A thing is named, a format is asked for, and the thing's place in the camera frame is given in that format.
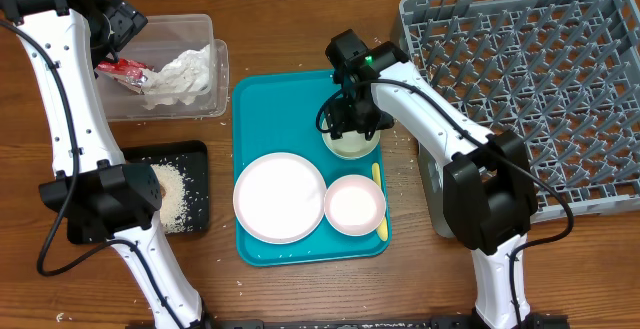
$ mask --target yellow utensil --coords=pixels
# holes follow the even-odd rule
[[[373,181],[378,184],[380,188],[382,188],[382,179],[380,178],[380,165],[378,163],[373,163],[371,166],[371,174],[373,176]],[[380,240],[387,241],[389,239],[389,228],[387,225],[387,216],[382,219],[382,223],[376,229],[376,233],[380,237]]]

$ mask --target wood surface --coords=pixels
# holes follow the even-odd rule
[[[229,47],[233,86],[251,75],[329,68],[324,49],[347,28],[370,46],[376,38],[388,40],[400,0],[131,1],[146,15],[210,15],[215,36]],[[37,191],[51,180],[49,131],[19,41],[0,31],[0,53],[0,328],[114,329],[149,322],[148,305],[114,251],[58,277],[36,273],[38,251],[54,219]],[[265,128],[275,125],[265,122]],[[121,122],[111,128],[121,147],[191,139],[207,144],[211,228],[169,241],[218,319],[348,323],[468,313],[474,305],[471,255],[432,229],[415,161],[417,143],[400,125],[398,138],[393,131],[382,135],[393,226],[389,248],[374,258],[264,269],[244,263],[235,248],[230,107],[215,119]],[[558,233],[564,225],[534,225],[530,238]],[[65,230],[54,242],[48,268],[88,249],[67,243]],[[528,250],[525,258],[534,311],[568,314],[572,328],[639,327],[640,212],[579,217],[570,237]],[[57,323],[59,313],[64,319]]]

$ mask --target dish rack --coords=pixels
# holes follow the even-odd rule
[[[402,0],[392,38],[460,112],[524,138],[576,214],[613,214],[640,209],[639,25],[634,0]],[[533,222],[564,216],[537,198]]]

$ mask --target pink plate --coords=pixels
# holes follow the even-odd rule
[[[324,214],[342,234],[362,236],[382,223],[387,201],[380,187],[362,175],[346,175],[331,184],[324,197]]]
[[[233,190],[238,222],[270,244],[298,241],[320,224],[327,185],[308,160],[289,153],[262,156],[240,174]]]

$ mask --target wooden table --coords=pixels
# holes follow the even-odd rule
[[[216,37],[229,46],[232,86],[250,75],[329,68],[324,49],[347,28],[370,46],[376,38],[387,40],[399,1],[131,0],[146,15],[210,15]],[[36,257],[54,218],[37,191],[38,184],[51,180],[49,131],[22,46],[0,32],[0,53],[0,327],[106,329],[150,321],[142,293],[113,251],[59,277],[36,273]],[[412,162],[417,143],[401,126],[397,138],[385,132],[382,139],[393,218],[393,241],[382,255],[268,269],[244,263],[235,248],[231,203],[231,114],[229,107],[222,117],[202,121],[111,125],[122,147],[190,139],[207,144],[211,228],[169,241],[218,319],[348,322],[469,312],[476,296],[470,253],[432,229]],[[564,225],[561,220],[535,225],[530,238],[557,233]],[[49,268],[87,250],[66,242],[65,227],[60,231]],[[574,328],[640,326],[640,213],[578,218],[569,238],[527,251],[525,264],[533,310],[568,314]],[[64,313],[60,323],[58,313]]]

